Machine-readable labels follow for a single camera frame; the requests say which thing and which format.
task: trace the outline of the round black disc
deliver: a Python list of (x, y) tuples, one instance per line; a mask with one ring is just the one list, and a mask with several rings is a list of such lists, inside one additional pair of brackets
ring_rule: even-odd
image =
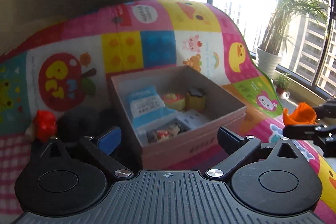
[(267, 159), (238, 169), (231, 180), (234, 194), (248, 207), (270, 215), (295, 215), (314, 209), (322, 192), (314, 170), (301, 168), (295, 159), (280, 162), (284, 164)]
[(28, 163), (15, 184), (24, 210), (46, 216), (64, 216), (96, 203), (107, 187), (105, 175), (95, 166), (50, 158), (46, 164)]
[(47, 192), (62, 193), (74, 188), (78, 183), (78, 177), (73, 172), (57, 170), (43, 174), (38, 183)]

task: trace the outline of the cartoon pig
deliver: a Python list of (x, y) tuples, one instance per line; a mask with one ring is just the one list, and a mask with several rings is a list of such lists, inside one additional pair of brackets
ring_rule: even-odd
[(278, 105), (277, 100), (270, 100), (268, 94), (265, 91), (261, 91), (261, 94), (257, 95), (257, 104), (265, 110), (275, 111)]
[(202, 47), (202, 42), (198, 40), (199, 36), (195, 35), (189, 37), (188, 40), (182, 41), (184, 49), (190, 50), (191, 52), (201, 52), (200, 47)]

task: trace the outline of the cartoon apple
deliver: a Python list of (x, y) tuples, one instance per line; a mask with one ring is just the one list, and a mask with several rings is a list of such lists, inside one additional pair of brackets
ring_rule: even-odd
[(81, 63), (71, 54), (57, 53), (44, 61), (39, 73), (39, 91), (43, 102), (52, 110), (66, 111), (95, 95), (95, 84), (88, 77), (96, 69), (82, 74)]

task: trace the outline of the white label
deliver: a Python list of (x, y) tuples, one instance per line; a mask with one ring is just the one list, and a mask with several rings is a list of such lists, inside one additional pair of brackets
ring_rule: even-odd
[(147, 114), (151, 111), (164, 107), (165, 104), (158, 95), (142, 98), (131, 102), (133, 118)]
[(158, 18), (154, 7), (148, 5), (132, 6), (133, 14), (142, 23), (153, 23)]

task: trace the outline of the cardboard box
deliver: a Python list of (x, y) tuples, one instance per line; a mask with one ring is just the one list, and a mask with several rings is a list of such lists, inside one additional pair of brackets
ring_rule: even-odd
[[(159, 95), (186, 94), (189, 88), (205, 91), (206, 104), (202, 114), (211, 121), (168, 140), (146, 143), (147, 137), (138, 136), (132, 128), (126, 97), (149, 86), (154, 86)], [(109, 88), (112, 105), (119, 112), (123, 141), (132, 147), (143, 169), (164, 169), (216, 145), (220, 126), (237, 132), (245, 117), (246, 106), (241, 101), (189, 66), (112, 76)]]

